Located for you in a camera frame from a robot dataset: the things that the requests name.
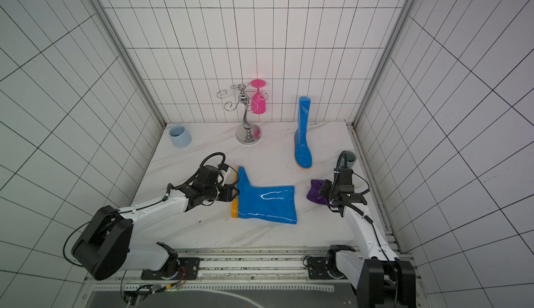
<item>metal frame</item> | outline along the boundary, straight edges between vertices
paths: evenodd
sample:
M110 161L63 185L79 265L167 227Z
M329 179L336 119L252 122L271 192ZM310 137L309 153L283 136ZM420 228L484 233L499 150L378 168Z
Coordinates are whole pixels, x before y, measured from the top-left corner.
M148 91L145 82L143 81L143 78L141 77L139 71L137 71L137 68L135 67L135 64L133 60L130 57L130 54L128 54L128 51L126 50L126 46L122 42L121 38L117 34L117 30L111 23L110 18L107 15L107 12L105 11L102 2L100 0L89 0L91 2L91 5L93 9L95 10L95 14L100 19L100 21L103 24L103 27L105 31L107 32L108 36L111 38L111 41L115 48L118 51L118 55L124 60L126 67L128 68L128 71L133 76L134 81L136 82L137 86L141 91L143 92L143 96L145 97L146 101L149 103L150 108L154 112L157 122L160 124L161 127L165 128L165 120L163 116L161 115L161 112L157 108L154 99L150 95L150 92Z
M398 251L395 238L390 231L386 231L388 245ZM358 256L361 251L354 247ZM331 291L324 280L310 280L308 270L302 264L307 256L324 257L329 247L275 247L275 248L227 248L227 249L176 249L180 257L198 257L201 264L197 280L188 280L185 288L207 288L216 290L238 289L301 289ZM398 255L403 260L414 264L412 255ZM123 282L123 289L135 290L144 284L169 284L169 281L149 281L139 278L141 271L129 271ZM80 291L74 304L75 308L86 307L93 291L119 291L123 272L115 276L95 281L89 277ZM348 282L348 280L328 280L329 284Z
M369 84L369 87L365 91L364 99L362 100L362 105L358 108L358 112L356 113L356 117L354 121L352 122L354 126L358 125L358 122L360 118L362 117L362 113L365 110L365 106L369 104L369 98L370 94L373 92L373 90L377 87L378 80L382 76L385 68L385 64L388 61L389 57L391 56L391 52L395 48L395 45L397 44L402 30L404 29L404 26L410 17L410 13L413 10L414 5L416 4L416 0L405 0L404 4L402 6L402 12L400 13L399 18L397 19L397 22L395 23L395 27L393 31L391 31L391 35L388 39L388 43L385 46L384 51L382 52L382 56L380 57L380 62L378 64L378 67L373 72L373 76L371 77L371 82Z
M355 127L352 125L352 123L347 123L347 128L349 130L350 139L352 140L352 144L354 145L354 150L356 151L357 158L360 159L362 170L364 171L365 177L367 178L367 182L369 183L371 197L373 198L374 204L377 206L378 211L380 212L381 222L384 225L385 230L390 230L392 229L391 218L389 218L388 212L385 211L386 208L384 205L384 200L382 199L382 195L378 190L378 184L374 179L373 173L370 170L367 157L364 156L362 143L358 138L358 134L356 133Z

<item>rain boot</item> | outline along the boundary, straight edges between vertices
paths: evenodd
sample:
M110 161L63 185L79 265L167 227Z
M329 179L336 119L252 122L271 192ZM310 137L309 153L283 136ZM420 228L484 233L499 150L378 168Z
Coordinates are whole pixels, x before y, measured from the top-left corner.
M300 167L305 169L311 167L311 152L306 142L310 102L311 99L308 97L298 99L298 129L295 132L295 160Z

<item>chrome stand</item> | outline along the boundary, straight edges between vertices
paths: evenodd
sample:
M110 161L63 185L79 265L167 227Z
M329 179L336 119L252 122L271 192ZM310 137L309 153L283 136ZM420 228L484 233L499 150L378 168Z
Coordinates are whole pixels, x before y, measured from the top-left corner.
M241 126L237 128L236 138L242 144L253 144L259 140L261 136L261 131L256 124L252 124L248 121L247 114L249 112L254 112L254 110L249 109L249 107L252 108L252 105L250 104L251 102L255 104L256 108L258 107L258 105L253 99L251 99L247 95L247 91L245 91L246 87L247 86L244 84L234 84L231 86L231 89L236 90L236 92L234 92L233 94L227 95L228 91L221 90L217 93L217 98L223 99L223 98L227 98L227 97L235 96L235 95L239 96L239 99L235 103L236 105L235 107L233 107L234 103L229 101L229 102L226 102L226 104L224 104L224 109L226 111L234 111L237 108L238 103L244 104L243 121L242 121ZM269 96L265 92L263 91L261 92L266 100Z

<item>lying blue boot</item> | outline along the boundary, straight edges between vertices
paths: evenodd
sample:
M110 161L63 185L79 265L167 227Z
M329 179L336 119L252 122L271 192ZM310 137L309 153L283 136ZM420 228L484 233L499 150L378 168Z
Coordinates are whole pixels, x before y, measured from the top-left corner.
M300 167L305 169L311 167L311 152L306 142L310 102L311 99L308 97L298 99L298 129L295 132L295 160Z
M239 174L239 196L234 200L239 218L259 218L283 224L296 224L295 187L254 187L250 184L244 167L237 169Z

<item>white marble table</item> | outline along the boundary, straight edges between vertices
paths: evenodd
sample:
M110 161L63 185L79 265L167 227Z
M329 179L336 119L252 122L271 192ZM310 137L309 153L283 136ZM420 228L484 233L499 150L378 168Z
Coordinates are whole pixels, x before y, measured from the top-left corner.
M261 219L231 217L231 203L215 202L164 219L132 238L133 242L165 242L176 249L236 247L327 247L355 245L352 232L338 213L306 199L311 179L332 179L339 153L354 151L344 122L310 123L308 144L313 156L310 169L295 162L296 123L258 123L262 137L252 145L240 144L235 137L237 123L189 123L192 142L176 148L168 136L169 124L157 145L154 157L132 204L164 195L168 183L181 184L207 155L222 151L226 163L244 166L254 186L295 186L297 224L280 224ZM208 164L220 162L220 157ZM354 171L364 176L359 163ZM354 176L357 191L365 183ZM381 221L369 194L366 199L373 218Z

